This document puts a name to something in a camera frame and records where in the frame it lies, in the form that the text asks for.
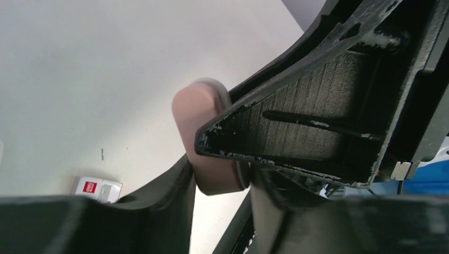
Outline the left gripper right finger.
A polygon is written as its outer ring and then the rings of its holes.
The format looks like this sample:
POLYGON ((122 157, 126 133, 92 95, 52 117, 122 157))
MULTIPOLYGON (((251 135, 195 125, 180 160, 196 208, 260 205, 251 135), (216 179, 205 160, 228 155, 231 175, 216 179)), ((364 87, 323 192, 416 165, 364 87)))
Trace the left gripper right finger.
POLYGON ((250 188, 259 253, 448 253, 448 197, 329 200, 256 168, 250 188))

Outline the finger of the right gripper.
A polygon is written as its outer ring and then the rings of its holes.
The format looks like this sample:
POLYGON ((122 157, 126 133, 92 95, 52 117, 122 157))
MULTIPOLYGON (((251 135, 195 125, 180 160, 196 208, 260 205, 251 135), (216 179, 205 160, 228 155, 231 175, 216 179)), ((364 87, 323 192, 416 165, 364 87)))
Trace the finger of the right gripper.
POLYGON ((448 1, 326 1, 231 90, 196 151, 350 187, 431 160, 448 131, 448 1))

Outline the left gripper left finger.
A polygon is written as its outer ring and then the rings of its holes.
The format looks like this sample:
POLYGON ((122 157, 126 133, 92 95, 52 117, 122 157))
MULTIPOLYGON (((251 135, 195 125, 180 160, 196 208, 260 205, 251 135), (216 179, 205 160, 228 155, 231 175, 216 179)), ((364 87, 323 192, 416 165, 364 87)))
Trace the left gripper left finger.
POLYGON ((195 200, 191 164, 105 204, 84 196, 1 198, 1 253, 188 253, 195 200))

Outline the red white staple box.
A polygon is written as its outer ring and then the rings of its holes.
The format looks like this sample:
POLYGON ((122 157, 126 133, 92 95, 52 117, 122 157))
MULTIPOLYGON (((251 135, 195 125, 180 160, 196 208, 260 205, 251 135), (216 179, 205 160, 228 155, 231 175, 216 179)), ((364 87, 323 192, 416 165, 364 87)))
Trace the red white staple box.
POLYGON ((80 177, 75 195, 82 195, 100 203, 115 203, 120 198, 122 183, 94 177, 80 177))

